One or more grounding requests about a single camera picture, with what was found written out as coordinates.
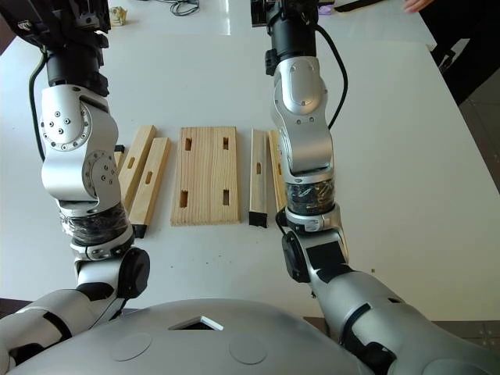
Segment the purple object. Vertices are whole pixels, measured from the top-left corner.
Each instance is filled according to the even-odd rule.
[[[329,16],[334,11],[333,5],[323,5],[318,9],[318,13],[320,16]]]

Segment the person's hand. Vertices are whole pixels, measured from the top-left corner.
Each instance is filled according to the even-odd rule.
[[[421,11],[434,0],[405,0],[403,10],[407,13],[415,13]]]

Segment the wood grain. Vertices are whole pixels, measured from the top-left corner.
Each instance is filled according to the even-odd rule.
[[[127,210],[130,209],[134,199],[155,134],[156,128],[152,125],[139,127],[120,171],[122,202]]]
[[[249,211],[254,213],[267,213],[267,132],[255,129],[252,130],[252,155],[250,159]]]
[[[153,139],[134,204],[130,210],[129,220],[132,224],[149,225],[151,223],[169,150],[169,138]]]
[[[123,152],[115,151],[115,164],[116,170],[118,171],[118,173],[120,173],[123,165]]]
[[[278,149],[279,136],[277,130],[269,131],[269,147],[271,151],[271,163],[273,164],[274,194],[276,196],[276,210],[279,211],[287,205],[283,176],[281,176],[280,151]]]
[[[183,128],[179,139],[170,223],[239,223],[236,128]]]

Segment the black end cap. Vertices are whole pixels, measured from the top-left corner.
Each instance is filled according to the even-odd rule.
[[[266,74],[272,77],[276,68],[278,67],[278,64],[280,63],[280,60],[278,59],[278,53],[275,48],[266,51],[265,63]]]
[[[255,227],[267,228],[267,214],[262,212],[248,212],[248,223]]]
[[[144,238],[148,226],[145,224],[132,224],[132,229],[134,229],[134,236],[136,238]]]

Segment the gray floor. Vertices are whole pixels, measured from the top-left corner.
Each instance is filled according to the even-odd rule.
[[[460,106],[460,111],[500,192],[500,70]]]

